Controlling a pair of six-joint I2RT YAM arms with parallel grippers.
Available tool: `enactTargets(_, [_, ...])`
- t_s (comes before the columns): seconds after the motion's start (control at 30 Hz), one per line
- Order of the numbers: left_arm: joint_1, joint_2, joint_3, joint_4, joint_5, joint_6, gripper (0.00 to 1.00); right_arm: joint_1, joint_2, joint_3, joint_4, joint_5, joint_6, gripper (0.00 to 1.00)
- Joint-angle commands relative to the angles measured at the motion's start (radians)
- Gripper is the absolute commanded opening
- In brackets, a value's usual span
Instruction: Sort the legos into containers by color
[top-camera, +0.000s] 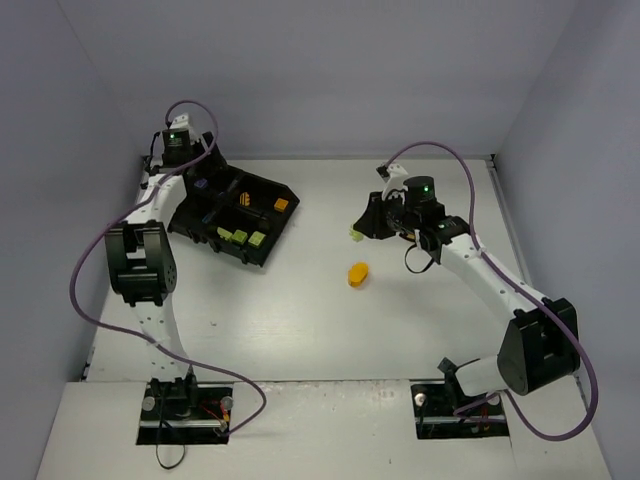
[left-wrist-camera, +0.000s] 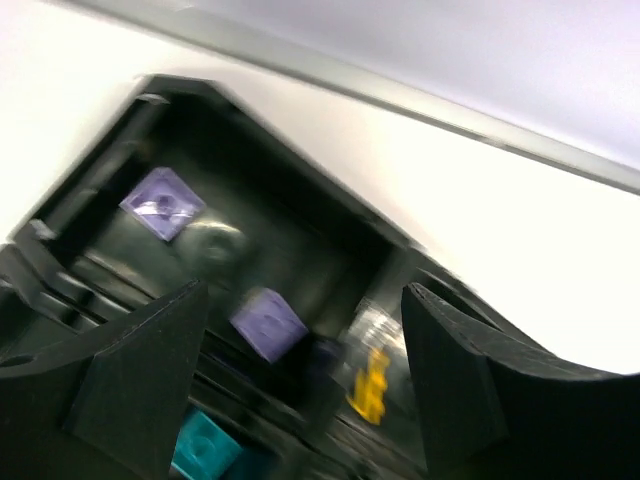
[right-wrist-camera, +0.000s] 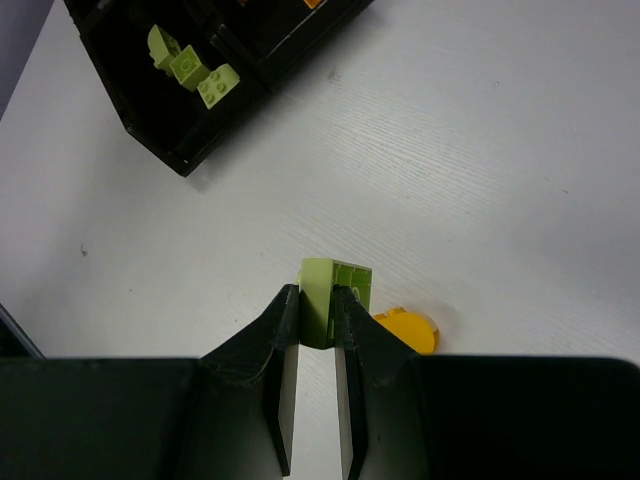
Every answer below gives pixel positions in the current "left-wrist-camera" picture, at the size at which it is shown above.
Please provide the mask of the teal sloped brick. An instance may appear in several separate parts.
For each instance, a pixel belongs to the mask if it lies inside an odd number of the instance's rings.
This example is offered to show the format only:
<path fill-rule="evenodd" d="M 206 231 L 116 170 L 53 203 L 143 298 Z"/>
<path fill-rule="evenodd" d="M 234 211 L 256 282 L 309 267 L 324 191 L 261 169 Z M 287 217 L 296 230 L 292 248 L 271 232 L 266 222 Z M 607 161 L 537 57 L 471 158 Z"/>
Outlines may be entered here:
<path fill-rule="evenodd" d="M 200 410 L 192 410 L 178 434 L 171 467 L 185 479 L 220 479 L 242 447 Z"/>

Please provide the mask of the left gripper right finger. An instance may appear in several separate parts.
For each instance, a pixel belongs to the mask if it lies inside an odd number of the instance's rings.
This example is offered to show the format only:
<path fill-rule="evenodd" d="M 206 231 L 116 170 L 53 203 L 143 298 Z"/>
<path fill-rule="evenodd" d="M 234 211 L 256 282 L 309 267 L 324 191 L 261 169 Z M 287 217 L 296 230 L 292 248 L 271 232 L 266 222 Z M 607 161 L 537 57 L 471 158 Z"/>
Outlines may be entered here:
<path fill-rule="evenodd" d="M 635 479 L 639 378 L 563 360 L 419 284 L 402 320 L 432 479 Z"/>

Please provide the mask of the purple square brick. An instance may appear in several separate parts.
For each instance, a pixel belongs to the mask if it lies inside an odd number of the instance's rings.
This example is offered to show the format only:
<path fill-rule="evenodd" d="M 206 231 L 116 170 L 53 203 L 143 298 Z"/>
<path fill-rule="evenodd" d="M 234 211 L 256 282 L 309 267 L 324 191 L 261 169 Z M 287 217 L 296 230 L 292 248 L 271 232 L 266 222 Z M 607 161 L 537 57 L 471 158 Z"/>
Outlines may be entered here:
<path fill-rule="evenodd" d="M 308 328 L 276 291 L 256 290 L 230 320 L 253 350 L 269 363 L 287 353 Z"/>

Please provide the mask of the orange boat-shaped brick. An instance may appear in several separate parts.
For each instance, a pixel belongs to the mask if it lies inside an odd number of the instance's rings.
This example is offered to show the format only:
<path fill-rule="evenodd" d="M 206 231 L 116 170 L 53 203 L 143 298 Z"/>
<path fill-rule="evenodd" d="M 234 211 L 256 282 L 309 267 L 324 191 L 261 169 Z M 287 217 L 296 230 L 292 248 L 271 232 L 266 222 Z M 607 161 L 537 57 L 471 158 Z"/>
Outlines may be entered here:
<path fill-rule="evenodd" d="M 386 413 L 384 394 L 388 389 L 386 370 L 389 365 L 390 358 L 383 350 L 372 349 L 367 367 L 356 374 L 352 395 L 346 397 L 351 408 L 372 425 L 379 425 Z"/>

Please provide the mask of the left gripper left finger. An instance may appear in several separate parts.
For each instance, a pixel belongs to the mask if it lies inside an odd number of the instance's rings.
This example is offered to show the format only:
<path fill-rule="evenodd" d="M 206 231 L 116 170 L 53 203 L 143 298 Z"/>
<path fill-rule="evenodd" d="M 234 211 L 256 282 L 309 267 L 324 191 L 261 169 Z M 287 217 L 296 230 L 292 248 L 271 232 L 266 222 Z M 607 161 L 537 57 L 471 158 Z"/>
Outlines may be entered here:
<path fill-rule="evenodd" d="M 165 479 L 207 319 L 193 281 L 1 363 L 4 479 Z"/>

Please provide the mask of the purple sloped brick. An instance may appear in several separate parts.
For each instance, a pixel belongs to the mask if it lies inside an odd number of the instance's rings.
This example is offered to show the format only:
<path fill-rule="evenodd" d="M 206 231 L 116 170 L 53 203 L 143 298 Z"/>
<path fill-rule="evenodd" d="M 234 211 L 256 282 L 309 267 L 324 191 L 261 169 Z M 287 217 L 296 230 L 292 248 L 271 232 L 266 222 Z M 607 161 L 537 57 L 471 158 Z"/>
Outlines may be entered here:
<path fill-rule="evenodd" d="M 169 242 L 203 210 L 205 202 L 172 169 L 158 167 L 119 206 Z"/>

